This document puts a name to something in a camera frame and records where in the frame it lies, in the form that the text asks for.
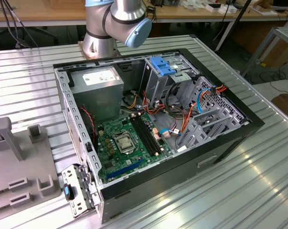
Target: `wooden table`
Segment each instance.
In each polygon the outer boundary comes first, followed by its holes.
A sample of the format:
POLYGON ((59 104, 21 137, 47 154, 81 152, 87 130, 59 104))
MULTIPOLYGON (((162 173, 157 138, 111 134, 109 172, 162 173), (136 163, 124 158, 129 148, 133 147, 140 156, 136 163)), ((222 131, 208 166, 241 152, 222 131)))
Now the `wooden table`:
MULTIPOLYGON (((85 8, 82 10, 53 10, 50 8, 49 0, 9 0, 11 6, 17 7, 16 14, 25 26, 64 26, 85 25, 85 8)), ((228 32, 230 31, 239 11, 235 14, 227 14, 224 21, 230 22, 224 32, 216 50, 218 50, 228 32)), ((190 11, 182 6, 157 7, 157 23, 167 22, 216 22, 222 21, 224 15, 211 13, 206 9, 190 11)), ((287 21, 284 25, 288 27, 288 13, 280 13, 278 16, 263 16, 253 10, 247 10, 241 21, 287 21)), ((0 11, 0 27, 6 27, 5 18, 0 11)))

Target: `desk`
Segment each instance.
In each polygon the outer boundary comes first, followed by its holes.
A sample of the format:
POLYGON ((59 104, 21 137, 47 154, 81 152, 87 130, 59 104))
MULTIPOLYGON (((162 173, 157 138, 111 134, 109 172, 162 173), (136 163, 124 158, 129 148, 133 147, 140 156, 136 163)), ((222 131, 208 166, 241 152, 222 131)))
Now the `desk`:
MULTIPOLYGON (((122 55, 187 48, 265 125, 226 160, 100 225, 95 211, 73 219, 64 194, 0 220, 1 228, 288 228, 288 118, 200 40, 147 39, 122 55)), ((78 163, 60 108, 53 64, 84 60, 78 45, 0 51, 0 117, 13 131, 47 128, 59 180, 78 163)))
MULTIPOLYGON (((85 25, 85 9, 82 10, 53 10, 47 0, 9 0, 11 6, 17 7, 16 14, 25 26, 65 26, 85 25)), ((219 50, 228 32, 230 31, 239 11, 235 14, 227 14, 224 21, 230 22, 225 30, 216 50, 219 50)), ((224 15, 211 13, 206 9, 189 11, 182 6, 157 7, 157 23, 167 22, 216 22, 222 21, 224 15)), ((287 21, 288 14, 280 13, 279 16, 263 16, 254 10, 248 9, 241 21, 287 21)), ((6 27, 4 16, 0 11, 0 27, 6 27)))

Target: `open computer tower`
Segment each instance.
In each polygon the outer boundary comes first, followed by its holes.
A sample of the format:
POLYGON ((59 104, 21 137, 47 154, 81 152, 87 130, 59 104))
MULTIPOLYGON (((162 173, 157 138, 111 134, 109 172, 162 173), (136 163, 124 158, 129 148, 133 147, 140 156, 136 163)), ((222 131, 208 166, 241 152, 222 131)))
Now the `open computer tower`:
POLYGON ((188 50, 54 66, 79 158, 62 172, 74 217, 102 222, 224 160, 264 123, 188 50))

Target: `gray power supply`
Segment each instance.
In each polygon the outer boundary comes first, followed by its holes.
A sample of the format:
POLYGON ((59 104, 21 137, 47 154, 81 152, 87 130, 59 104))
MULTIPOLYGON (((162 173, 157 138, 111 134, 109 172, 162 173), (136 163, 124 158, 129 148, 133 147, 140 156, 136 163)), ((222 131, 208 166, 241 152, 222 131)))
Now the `gray power supply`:
POLYGON ((114 67, 72 72, 71 77, 76 103, 90 111, 96 123, 118 118, 124 82, 114 67))

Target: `cpu socket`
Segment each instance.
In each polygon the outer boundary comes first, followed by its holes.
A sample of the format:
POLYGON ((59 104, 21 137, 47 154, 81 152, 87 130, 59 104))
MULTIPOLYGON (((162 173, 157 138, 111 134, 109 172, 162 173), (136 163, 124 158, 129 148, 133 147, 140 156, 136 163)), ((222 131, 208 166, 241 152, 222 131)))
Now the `cpu socket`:
POLYGON ((116 137, 114 140, 122 154, 131 154, 136 148, 129 133, 116 137))

